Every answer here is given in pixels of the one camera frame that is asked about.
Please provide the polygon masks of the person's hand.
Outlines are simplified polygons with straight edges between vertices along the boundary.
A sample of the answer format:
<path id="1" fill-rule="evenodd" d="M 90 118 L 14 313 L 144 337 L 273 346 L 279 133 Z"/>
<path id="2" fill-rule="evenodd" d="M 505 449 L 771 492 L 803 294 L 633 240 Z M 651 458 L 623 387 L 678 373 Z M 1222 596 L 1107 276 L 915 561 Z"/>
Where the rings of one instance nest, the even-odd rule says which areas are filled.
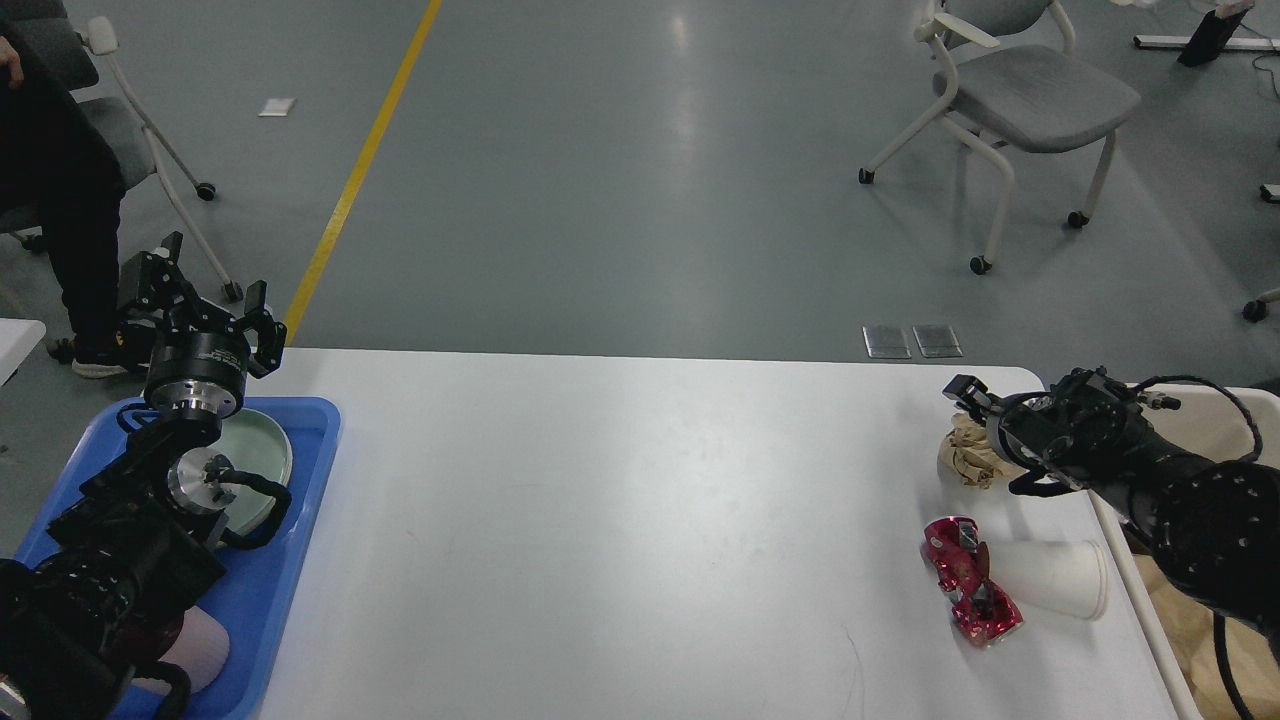
<path id="1" fill-rule="evenodd" d="M 19 90 L 26 79 L 19 51 L 4 36 L 0 37 L 0 65 L 6 73 L 9 90 Z"/>

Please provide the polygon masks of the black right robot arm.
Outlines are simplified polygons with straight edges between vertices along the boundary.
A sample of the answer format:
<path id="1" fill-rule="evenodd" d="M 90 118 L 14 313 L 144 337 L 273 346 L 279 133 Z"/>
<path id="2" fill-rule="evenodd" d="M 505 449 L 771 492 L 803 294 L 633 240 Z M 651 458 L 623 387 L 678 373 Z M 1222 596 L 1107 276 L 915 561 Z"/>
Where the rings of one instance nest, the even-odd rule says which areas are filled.
<path id="1" fill-rule="evenodd" d="M 1133 528 L 1166 579 L 1213 611 L 1213 648 L 1233 707 L 1249 717 L 1233 678 L 1225 621 L 1233 618 L 1277 648 L 1279 474 L 1260 462 L 1263 447 L 1249 413 L 1248 454 L 1216 462 L 1165 439 L 1143 407 L 1157 400 L 1152 377 L 1135 386 L 1103 368 L 1078 368 L 1047 391 L 998 396 L 973 375 L 943 388 L 983 425 L 995 452 L 1023 469 L 1015 495 L 1098 495 Z"/>

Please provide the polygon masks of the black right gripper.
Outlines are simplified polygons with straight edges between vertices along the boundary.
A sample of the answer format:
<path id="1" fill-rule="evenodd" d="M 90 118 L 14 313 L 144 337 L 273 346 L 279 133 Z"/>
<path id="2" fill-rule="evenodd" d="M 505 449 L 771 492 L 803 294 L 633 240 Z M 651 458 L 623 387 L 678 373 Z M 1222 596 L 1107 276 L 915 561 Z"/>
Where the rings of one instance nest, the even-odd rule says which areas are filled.
<path id="1" fill-rule="evenodd" d="M 997 455 L 1028 470 L 1046 471 L 1044 451 L 1051 420 L 1044 415 L 1048 392 L 1000 396 L 975 375 L 956 374 L 942 389 L 969 416 L 987 416 L 988 438 Z"/>

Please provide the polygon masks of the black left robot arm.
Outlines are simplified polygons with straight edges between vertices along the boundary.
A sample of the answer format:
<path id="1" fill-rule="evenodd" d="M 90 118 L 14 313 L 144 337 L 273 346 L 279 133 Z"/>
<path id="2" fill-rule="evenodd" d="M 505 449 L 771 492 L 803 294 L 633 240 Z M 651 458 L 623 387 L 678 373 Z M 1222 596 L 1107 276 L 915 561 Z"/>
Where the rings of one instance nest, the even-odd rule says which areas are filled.
<path id="1" fill-rule="evenodd" d="M 5 719 L 104 719 L 136 678 L 168 684 L 155 717 L 179 717 L 193 683 L 164 643 L 225 574 L 218 547 L 268 544 L 291 507 L 285 486 L 212 450 L 247 378 L 280 366 L 287 328 L 261 281 L 243 316 L 201 297 L 180 242 L 173 232 L 122 266 L 120 309 L 157 322 L 142 398 L 116 414 L 124 451 L 49 523 L 55 553 L 3 561 Z"/>

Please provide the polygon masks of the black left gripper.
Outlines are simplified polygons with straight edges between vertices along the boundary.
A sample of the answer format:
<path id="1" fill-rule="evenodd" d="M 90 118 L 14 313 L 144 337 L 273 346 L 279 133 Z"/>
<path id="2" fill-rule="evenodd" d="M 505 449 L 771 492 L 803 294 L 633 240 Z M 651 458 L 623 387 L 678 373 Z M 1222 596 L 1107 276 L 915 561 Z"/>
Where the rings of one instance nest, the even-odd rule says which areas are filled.
<path id="1" fill-rule="evenodd" d="M 244 291 L 244 314 L 232 334 L 201 331 L 201 296 L 178 266 L 183 234 L 172 232 L 154 250 L 138 251 L 120 266 L 116 310 L 124 316 L 155 316 L 157 334 L 143 400 L 160 413 L 195 407 L 220 419 L 243 407 L 247 372 L 256 379 L 283 360 L 288 328 L 266 302 L 268 282 Z M 250 352 L 248 334 L 256 345 Z"/>

